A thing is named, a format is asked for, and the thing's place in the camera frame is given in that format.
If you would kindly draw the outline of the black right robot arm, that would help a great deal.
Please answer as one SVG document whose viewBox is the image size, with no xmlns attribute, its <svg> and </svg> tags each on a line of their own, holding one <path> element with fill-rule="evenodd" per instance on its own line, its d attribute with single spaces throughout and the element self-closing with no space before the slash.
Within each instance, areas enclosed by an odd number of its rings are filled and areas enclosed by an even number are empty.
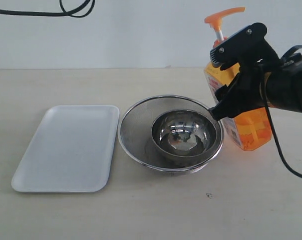
<svg viewBox="0 0 302 240">
<path fill-rule="evenodd" d="M 225 71 L 240 66 L 231 83 L 215 92 L 218 102 L 209 109 L 215 120 L 234 118 L 265 105 L 302 113 L 302 45 L 278 57 L 265 40 L 266 34 L 266 25 L 256 22 L 210 51 L 213 67 Z"/>
</svg>

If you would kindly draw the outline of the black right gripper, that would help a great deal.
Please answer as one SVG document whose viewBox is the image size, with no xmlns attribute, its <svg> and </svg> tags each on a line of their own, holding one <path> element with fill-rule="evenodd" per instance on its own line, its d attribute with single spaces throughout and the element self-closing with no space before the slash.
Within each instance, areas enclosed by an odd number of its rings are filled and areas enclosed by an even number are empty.
<svg viewBox="0 0 302 240">
<path fill-rule="evenodd" d="M 267 33 L 266 25 L 256 22 L 211 49 L 222 63 L 217 69 L 225 71 L 240 65 L 231 83 L 215 91 L 218 103 L 209 108 L 213 119 L 235 118 L 267 104 L 265 74 L 281 65 L 277 53 L 265 39 Z"/>
</svg>

